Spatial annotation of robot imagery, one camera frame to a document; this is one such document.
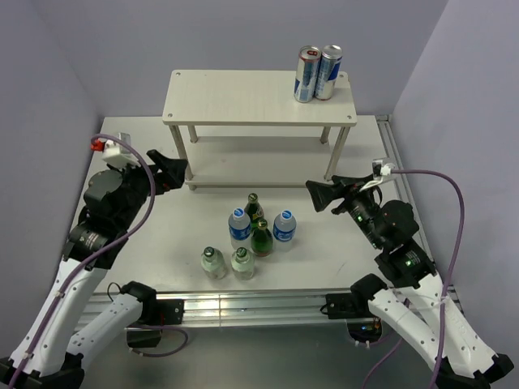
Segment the Pocari Sweat plastic bottle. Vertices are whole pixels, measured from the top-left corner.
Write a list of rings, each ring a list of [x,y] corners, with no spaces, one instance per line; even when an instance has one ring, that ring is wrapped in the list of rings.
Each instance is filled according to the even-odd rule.
[[[248,248],[251,241],[251,219],[243,208],[236,207],[228,219],[231,246]]]
[[[276,251],[289,251],[294,243],[297,221],[290,210],[279,213],[273,223],[272,234]]]

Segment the green glass Perrier bottle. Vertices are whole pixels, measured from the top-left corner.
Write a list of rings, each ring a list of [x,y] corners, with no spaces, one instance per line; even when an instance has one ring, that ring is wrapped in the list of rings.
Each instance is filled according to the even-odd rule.
[[[272,253],[273,236],[264,218],[258,219],[256,228],[252,231],[251,248],[259,257],[267,257]]]
[[[251,229],[256,229],[259,220],[264,218],[264,210],[259,203],[259,196],[256,193],[250,193],[248,195],[247,205],[244,211],[251,220]]]

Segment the clear Chang soda water bottle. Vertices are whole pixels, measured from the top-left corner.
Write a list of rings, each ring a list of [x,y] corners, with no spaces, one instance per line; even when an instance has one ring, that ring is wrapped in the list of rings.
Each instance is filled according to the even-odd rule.
[[[249,280],[255,272],[255,259],[246,247],[239,247],[232,254],[231,267],[239,280]]]
[[[213,280],[220,280],[227,273],[224,256],[220,250],[206,246],[201,254],[201,266],[206,276]]]

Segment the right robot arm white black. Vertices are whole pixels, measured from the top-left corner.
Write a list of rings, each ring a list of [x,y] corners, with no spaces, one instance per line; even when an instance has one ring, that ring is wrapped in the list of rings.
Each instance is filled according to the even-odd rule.
[[[432,370],[438,388],[488,388],[510,373],[509,356],[497,353],[469,325],[427,253],[414,240],[418,223],[410,203],[383,202],[371,177],[335,176],[307,181],[314,208],[331,202],[334,215],[349,214],[371,245],[382,275],[368,274],[350,287],[346,308],[328,301],[329,318],[372,314],[387,323]]]

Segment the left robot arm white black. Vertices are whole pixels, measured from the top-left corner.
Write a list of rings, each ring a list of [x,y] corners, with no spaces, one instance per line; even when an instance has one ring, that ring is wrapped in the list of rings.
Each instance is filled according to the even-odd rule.
[[[77,388],[91,360],[125,327],[161,322],[157,292],[132,281],[81,331],[76,325],[97,285],[127,243],[144,204],[182,187],[188,163],[156,150],[152,165],[109,164],[92,175],[78,224],[62,251],[54,285],[24,340],[1,360],[1,381],[11,388]]]

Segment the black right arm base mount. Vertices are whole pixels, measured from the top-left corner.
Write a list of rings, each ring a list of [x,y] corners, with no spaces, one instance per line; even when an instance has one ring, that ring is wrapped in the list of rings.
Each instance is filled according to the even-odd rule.
[[[326,294],[320,313],[330,320],[344,320],[353,340],[376,342],[383,334],[380,318],[360,306],[352,293]]]

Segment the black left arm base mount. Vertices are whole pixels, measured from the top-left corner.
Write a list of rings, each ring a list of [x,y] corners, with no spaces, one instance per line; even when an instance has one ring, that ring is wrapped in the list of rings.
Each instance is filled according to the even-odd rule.
[[[127,345],[130,348],[155,348],[161,341],[164,330],[143,329],[143,326],[176,326],[182,322],[184,300],[159,299],[128,329]]]

